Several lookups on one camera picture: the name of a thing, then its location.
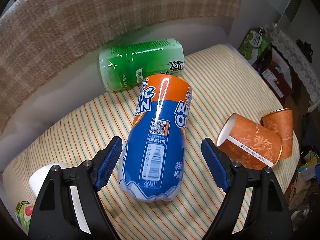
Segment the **orange paper cup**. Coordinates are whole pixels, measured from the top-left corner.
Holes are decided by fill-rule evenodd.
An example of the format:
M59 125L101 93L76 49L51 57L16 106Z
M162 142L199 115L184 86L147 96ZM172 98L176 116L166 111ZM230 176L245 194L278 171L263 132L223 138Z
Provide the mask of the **orange paper cup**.
M274 167L283 151L277 133L237 113L233 113L224 124L216 146L231 161L238 161L253 170Z
M293 110L283 108L268 113L261 118L264 127L277 133L283 143L280 160L290 158L293 148Z

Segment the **blue orange Arctic Ocean cup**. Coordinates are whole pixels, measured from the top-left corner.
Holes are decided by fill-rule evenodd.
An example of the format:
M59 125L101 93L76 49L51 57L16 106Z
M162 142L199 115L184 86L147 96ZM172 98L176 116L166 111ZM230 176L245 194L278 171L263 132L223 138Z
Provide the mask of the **blue orange Arctic Ocean cup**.
M171 201L184 172L192 88L173 75L146 77L118 169L121 190L143 202Z

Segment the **green tea bottle cup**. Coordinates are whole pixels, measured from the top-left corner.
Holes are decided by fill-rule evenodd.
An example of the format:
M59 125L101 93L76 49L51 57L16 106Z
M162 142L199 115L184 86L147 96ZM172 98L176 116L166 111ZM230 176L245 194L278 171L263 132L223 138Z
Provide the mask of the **green tea bottle cup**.
M153 74L176 74L184 69L182 45L174 38L101 50L98 73L108 92L139 84Z

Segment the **green red label jar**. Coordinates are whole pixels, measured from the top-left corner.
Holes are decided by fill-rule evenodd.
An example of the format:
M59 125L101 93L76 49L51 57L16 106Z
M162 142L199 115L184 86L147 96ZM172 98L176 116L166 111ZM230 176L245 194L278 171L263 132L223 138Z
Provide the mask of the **green red label jar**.
M28 201L18 202L15 207L15 215L17 221L21 224L21 226L29 231L29 225L31 220L31 215L33 213L34 206Z

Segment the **striped yellow cushion mat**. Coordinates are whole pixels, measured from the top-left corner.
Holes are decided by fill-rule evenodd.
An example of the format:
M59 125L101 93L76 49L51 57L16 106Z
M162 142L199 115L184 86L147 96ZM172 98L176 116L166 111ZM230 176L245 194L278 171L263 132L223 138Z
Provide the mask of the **striped yellow cushion mat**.
M291 110L226 45L107 92L5 168L29 239L291 239Z

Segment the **white lace cloth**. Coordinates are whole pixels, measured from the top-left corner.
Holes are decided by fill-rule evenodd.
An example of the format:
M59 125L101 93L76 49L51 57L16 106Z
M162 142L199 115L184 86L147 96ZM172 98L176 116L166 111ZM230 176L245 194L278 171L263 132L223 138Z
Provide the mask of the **white lace cloth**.
M275 23L265 25L265 30L267 35L272 38L272 44L282 53L305 86L310 96L309 112L312 112L319 106L319 78L311 64L296 42L285 31L279 29Z

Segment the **green white paper bag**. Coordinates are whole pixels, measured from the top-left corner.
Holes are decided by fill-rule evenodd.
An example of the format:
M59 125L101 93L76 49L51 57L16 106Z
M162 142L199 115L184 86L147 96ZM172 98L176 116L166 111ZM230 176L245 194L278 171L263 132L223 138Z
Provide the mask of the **green white paper bag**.
M266 36L263 28L251 28L243 40L238 52L250 63L253 64L263 51L269 46L271 40Z

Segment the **plaid beige cloth cover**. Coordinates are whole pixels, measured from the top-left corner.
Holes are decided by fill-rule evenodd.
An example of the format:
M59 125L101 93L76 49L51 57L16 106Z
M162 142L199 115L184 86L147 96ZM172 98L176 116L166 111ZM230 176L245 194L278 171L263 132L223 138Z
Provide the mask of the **plaid beige cloth cover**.
M162 22L236 17L241 0L17 0L1 18L1 129L37 89L90 51Z

